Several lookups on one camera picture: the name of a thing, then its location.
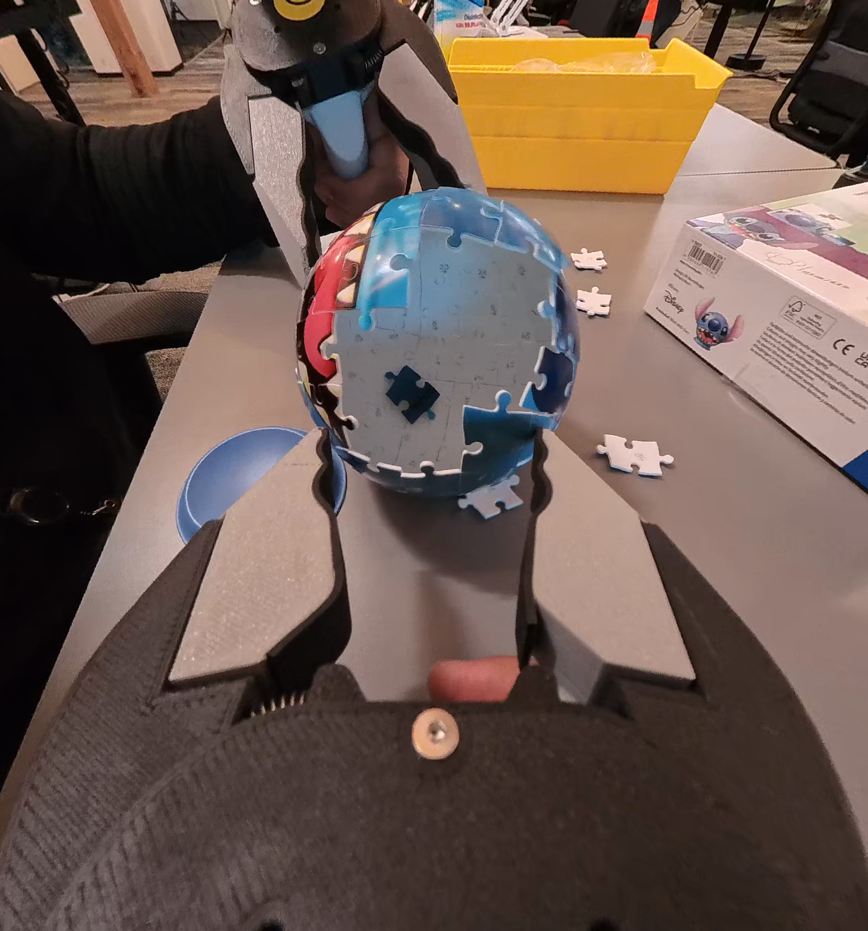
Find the yellow stacked plastic bins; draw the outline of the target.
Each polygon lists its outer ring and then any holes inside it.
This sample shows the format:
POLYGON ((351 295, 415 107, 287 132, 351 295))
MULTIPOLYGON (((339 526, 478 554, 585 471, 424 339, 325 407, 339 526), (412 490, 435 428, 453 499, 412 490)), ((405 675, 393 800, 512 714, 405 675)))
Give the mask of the yellow stacked plastic bins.
POLYGON ((486 186, 492 190, 669 190, 731 71, 679 39, 459 38, 448 58, 486 186), (649 50, 650 75, 510 73, 649 50))

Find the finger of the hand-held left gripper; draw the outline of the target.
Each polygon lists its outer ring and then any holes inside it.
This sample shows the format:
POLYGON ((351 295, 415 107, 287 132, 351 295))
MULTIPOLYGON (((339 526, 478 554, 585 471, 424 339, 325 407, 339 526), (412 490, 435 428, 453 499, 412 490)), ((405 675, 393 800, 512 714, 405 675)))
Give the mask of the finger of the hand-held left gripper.
POLYGON ((436 38, 422 20, 383 20, 378 107, 422 190, 486 193, 479 160, 436 38))
POLYGON ((307 285, 321 257, 321 236, 299 110, 276 97, 249 99, 254 191, 277 246, 298 285, 307 285))

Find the blue white packet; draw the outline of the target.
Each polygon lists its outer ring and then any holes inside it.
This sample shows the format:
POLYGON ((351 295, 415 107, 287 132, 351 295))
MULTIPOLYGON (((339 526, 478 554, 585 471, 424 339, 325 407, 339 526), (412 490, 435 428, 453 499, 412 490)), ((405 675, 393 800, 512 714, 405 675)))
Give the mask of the blue white packet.
POLYGON ((481 37, 485 23, 483 1, 434 1, 430 24, 444 51, 457 38, 481 37))

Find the white cartoon print puzzle box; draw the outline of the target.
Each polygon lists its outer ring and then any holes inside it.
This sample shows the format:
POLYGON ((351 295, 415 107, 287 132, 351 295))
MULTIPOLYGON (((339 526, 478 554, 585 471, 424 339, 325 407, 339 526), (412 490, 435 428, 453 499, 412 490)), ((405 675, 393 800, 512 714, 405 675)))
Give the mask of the white cartoon print puzzle box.
POLYGON ((686 221, 644 310, 868 493, 868 181, 686 221))

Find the black metal frame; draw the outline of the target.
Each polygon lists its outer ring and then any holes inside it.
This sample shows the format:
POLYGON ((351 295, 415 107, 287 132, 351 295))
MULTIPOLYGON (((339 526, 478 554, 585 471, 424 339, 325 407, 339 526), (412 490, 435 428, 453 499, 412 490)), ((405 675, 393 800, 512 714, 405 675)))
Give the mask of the black metal frame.
POLYGON ((68 20, 80 12, 74 1, 0 1, 0 39, 17 39, 20 50, 44 88, 58 117, 83 127, 85 121, 74 103, 67 82, 50 63, 38 32, 51 21, 68 20))

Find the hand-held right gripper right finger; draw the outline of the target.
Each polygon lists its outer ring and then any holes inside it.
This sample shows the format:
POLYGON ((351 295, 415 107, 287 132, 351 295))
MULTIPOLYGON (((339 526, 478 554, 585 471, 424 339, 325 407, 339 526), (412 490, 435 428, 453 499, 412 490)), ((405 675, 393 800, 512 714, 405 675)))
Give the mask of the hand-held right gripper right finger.
POLYGON ((614 680, 684 689, 696 673, 638 514, 551 431, 534 442, 515 617, 521 667, 590 704, 614 680))

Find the person's left hand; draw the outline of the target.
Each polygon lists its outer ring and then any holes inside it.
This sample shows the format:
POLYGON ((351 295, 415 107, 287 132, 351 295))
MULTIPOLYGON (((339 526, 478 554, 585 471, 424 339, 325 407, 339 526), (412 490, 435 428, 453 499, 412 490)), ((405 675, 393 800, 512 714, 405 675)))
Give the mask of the person's left hand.
POLYGON ((319 157, 315 195, 324 205, 327 221, 337 228, 347 228, 375 205, 404 195, 409 176, 408 157, 395 137, 384 130, 370 145, 367 170, 354 179, 342 178, 327 157, 319 157))

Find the black floor stand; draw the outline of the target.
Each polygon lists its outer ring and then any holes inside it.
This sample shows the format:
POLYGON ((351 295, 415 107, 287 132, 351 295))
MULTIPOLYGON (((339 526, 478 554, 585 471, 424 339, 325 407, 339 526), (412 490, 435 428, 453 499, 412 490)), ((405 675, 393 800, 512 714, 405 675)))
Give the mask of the black floor stand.
POLYGON ((744 49, 729 54, 725 65, 733 70, 743 72, 759 71, 765 63, 764 56, 756 54, 757 44, 762 36, 766 24, 774 10, 776 1, 706 1, 702 2, 703 8, 714 7, 716 13, 711 24, 710 31, 707 35, 703 53, 710 59, 715 60, 721 45, 725 39, 729 24, 736 12, 739 13, 756 13, 758 10, 762 16, 756 21, 754 30, 751 34, 751 40, 744 49))

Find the person's right hand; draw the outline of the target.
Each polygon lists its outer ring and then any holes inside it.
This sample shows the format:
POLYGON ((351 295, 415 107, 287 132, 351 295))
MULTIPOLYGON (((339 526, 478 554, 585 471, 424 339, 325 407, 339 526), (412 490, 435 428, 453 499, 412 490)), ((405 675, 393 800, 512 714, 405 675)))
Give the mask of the person's right hand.
POLYGON ((428 674, 428 696, 444 706, 449 703, 503 702, 520 674, 514 656, 438 661, 428 674))

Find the clear plastic bag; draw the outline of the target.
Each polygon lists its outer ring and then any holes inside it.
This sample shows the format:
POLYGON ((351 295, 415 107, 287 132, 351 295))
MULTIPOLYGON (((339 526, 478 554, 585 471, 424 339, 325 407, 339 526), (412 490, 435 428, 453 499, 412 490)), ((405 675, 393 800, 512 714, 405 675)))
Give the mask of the clear plastic bag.
POLYGON ((548 58, 532 58, 510 67, 510 73, 516 74, 650 75, 657 70, 657 60, 649 50, 596 54, 567 63, 556 63, 548 58))

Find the blue puzzle ball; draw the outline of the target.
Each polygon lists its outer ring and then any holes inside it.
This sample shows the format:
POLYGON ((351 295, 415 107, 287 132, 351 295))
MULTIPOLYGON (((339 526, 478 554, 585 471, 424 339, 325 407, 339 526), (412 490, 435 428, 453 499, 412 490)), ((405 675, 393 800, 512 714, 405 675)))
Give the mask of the blue puzzle ball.
POLYGON ((567 259, 514 205, 463 188, 396 197, 339 233, 296 323, 297 380, 334 450, 404 495, 515 474, 556 430, 579 366, 567 259), (440 391, 411 425, 386 397, 409 366, 440 391))

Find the person's black clothed torso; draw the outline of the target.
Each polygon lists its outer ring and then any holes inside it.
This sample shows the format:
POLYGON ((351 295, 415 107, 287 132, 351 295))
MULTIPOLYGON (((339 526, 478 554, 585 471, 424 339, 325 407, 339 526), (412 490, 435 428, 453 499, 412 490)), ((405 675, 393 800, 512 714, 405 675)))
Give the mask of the person's black clothed torso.
POLYGON ((98 348, 27 259, 43 115, 0 90, 0 791, 138 459, 98 348))

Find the blue round ball stand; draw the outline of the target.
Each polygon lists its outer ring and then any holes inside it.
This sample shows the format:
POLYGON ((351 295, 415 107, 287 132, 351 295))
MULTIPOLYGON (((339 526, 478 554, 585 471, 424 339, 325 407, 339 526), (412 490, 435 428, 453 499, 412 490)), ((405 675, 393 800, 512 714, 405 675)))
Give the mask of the blue round ball stand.
POLYGON ((194 466, 177 501, 175 522, 183 543, 207 523, 225 518, 237 536, 251 530, 254 542, 278 544, 302 536, 308 516, 338 514, 347 494, 347 472, 333 451, 322 467, 313 453, 294 453, 276 480, 267 475, 306 436, 303 430, 265 426, 230 436, 194 466))

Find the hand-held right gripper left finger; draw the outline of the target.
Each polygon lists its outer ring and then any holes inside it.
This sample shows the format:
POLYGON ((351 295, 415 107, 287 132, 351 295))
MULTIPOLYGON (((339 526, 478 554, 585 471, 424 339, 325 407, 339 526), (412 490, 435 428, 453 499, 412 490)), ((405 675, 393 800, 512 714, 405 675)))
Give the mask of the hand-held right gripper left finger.
MULTIPOLYGON (((276 480, 292 455, 311 452, 326 468, 330 433, 306 433, 267 475, 276 480)), ((233 536, 225 518, 205 524, 190 540, 212 535, 203 575, 169 672, 171 685, 260 676, 272 685, 310 685, 332 664, 351 633, 346 571, 336 515, 308 516, 302 536, 278 544, 254 542, 251 530, 233 536)))

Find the wooden post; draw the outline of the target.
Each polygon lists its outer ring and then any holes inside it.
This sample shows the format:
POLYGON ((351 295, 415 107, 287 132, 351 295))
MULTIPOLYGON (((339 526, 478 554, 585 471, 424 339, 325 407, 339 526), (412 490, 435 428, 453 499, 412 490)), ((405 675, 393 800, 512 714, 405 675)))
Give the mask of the wooden post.
POLYGON ((160 94, 156 77, 140 47, 121 1, 91 1, 91 8, 107 39, 130 93, 148 99, 160 94))

